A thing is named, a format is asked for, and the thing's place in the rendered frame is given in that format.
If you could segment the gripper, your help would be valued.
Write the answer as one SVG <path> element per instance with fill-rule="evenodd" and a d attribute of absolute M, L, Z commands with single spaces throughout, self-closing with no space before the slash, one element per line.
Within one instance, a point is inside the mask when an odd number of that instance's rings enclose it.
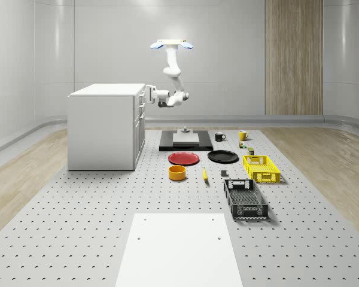
<path fill-rule="evenodd" d="M 155 91 L 156 87 L 152 85 L 146 85 L 145 91 L 142 92 L 139 97 L 141 100 L 144 100 L 144 103 L 147 104 L 153 104 L 155 102 L 153 93 Z"/>

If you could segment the yellow bowl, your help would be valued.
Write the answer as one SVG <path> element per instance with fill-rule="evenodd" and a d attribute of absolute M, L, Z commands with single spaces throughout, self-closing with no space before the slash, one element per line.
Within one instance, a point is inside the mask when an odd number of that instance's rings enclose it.
<path fill-rule="evenodd" d="M 169 168 L 169 179 L 182 181 L 186 178 L 186 168 L 181 165 L 174 165 Z"/>

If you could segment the white cabinet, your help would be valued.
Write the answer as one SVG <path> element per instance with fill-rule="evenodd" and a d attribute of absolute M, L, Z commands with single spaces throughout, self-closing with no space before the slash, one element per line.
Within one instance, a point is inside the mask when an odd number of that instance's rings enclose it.
<path fill-rule="evenodd" d="M 144 143 L 139 108 L 144 88 L 92 84 L 68 96 L 69 170 L 135 170 Z"/>

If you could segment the red plate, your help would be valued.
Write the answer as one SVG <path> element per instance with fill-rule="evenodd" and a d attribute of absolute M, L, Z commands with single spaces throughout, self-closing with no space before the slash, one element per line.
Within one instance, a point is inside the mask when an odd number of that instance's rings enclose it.
<path fill-rule="evenodd" d="M 190 166 L 199 162 L 199 156 L 193 152 L 175 152 L 168 156 L 168 160 L 175 165 Z"/>

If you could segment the black plate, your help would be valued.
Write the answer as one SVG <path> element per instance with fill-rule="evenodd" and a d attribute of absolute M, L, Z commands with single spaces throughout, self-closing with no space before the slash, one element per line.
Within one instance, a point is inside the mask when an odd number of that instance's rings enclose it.
<path fill-rule="evenodd" d="M 239 157 L 236 153 L 227 150 L 214 150 L 208 153 L 208 158 L 216 163 L 235 163 L 239 161 Z"/>

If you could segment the yellow basket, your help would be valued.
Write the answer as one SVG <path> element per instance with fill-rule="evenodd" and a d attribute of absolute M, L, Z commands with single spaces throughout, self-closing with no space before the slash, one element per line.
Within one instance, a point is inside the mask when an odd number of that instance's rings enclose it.
<path fill-rule="evenodd" d="M 245 155 L 243 165 L 256 182 L 280 182 L 280 171 L 266 155 Z"/>

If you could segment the dark grey basket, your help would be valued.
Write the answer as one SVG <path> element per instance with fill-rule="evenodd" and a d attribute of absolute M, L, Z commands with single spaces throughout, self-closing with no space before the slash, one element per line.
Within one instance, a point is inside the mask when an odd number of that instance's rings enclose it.
<path fill-rule="evenodd" d="M 224 192 L 234 218 L 267 218 L 268 203 L 252 179 L 225 179 Z"/>

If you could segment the white board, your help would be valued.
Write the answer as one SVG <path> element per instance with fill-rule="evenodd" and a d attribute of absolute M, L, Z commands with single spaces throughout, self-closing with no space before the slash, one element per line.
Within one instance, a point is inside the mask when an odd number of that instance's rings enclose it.
<path fill-rule="evenodd" d="M 135 214 L 115 287 L 242 287 L 224 215 Z"/>

